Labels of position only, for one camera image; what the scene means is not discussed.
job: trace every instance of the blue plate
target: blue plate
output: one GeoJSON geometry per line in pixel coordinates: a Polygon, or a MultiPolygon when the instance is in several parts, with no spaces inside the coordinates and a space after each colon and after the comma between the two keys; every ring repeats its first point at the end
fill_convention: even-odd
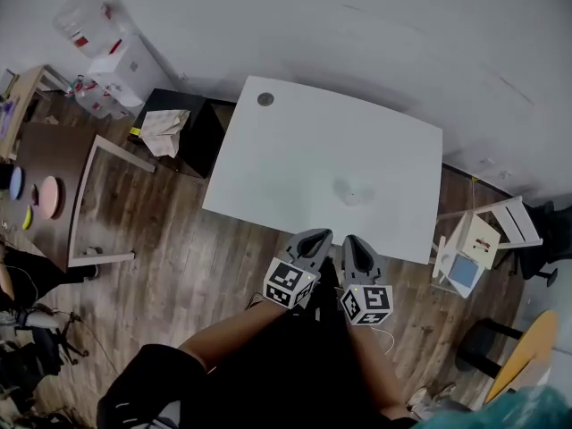
{"type": "Polygon", "coordinates": [[[12,178],[10,179],[10,198],[15,200],[20,196],[23,172],[20,167],[14,167],[12,178]]]}

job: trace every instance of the orange table top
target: orange table top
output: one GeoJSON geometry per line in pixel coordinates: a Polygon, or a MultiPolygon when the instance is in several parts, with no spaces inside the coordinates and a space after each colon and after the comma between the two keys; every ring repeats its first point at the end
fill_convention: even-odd
{"type": "Polygon", "coordinates": [[[538,316],[520,337],[517,347],[494,379],[485,403],[506,388],[532,358],[550,360],[557,333],[558,315],[554,310],[547,310],[538,316]]]}

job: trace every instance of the table leg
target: table leg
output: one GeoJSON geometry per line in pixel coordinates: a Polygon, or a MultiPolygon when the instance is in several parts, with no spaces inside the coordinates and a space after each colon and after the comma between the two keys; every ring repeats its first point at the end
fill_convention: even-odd
{"type": "Polygon", "coordinates": [[[463,359],[471,366],[478,368],[481,372],[489,375],[491,378],[495,378],[501,370],[501,366],[496,362],[491,361],[485,356],[472,353],[471,351],[466,351],[465,349],[459,349],[457,351],[457,357],[463,359]]]}
{"type": "Polygon", "coordinates": [[[111,264],[113,262],[132,261],[135,253],[123,254],[98,254],[94,256],[73,257],[70,259],[69,267],[82,267],[84,265],[111,264]]]}
{"type": "Polygon", "coordinates": [[[117,145],[115,145],[111,141],[104,139],[103,137],[100,137],[99,135],[96,136],[96,141],[95,141],[94,145],[96,145],[97,147],[101,147],[102,149],[104,149],[108,153],[111,153],[117,157],[120,157],[121,159],[129,162],[130,164],[136,165],[137,167],[139,167],[139,168],[141,168],[147,172],[153,173],[155,171],[155,166],[153,164],[150,164],[149,162],[146,162],[143,159],[140,159],[139,157],[133,155],[129,151],[125,151],[125,149],[123,149],[122,147],[118,147],[117,145]]]}
{"type": "Polygon", "coordinates": [[[486,318],[483,320],[483,326],[487,329],[491,329],[491,331],[495,331],[501,333],[502,335],[506,335],[512,339],[520,340],[522,337],[522,332],[517,331],[516,329],[512,329],[511,327],[507,327],[506,325],[499,324],[493,321],[491,318],[486,318]]]}

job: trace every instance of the person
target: person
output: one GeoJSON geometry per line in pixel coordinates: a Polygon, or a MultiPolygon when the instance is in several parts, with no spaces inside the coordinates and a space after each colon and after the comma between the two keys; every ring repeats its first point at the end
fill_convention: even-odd
{"type": "Polygon", "coordinates": [[[62,272],[52,261],[0,243],[0,312],[31,307],[60,284],[96,278],[96,265],[71,267],[62,272]]]}
{"type": "Polygon", "coordinates": [[[414,425],[371,328],[338,310],[329,257],[320,273],[306,309],[264,300],[178,349],[143,346],[99,401],[97,426],[414,425]]]}

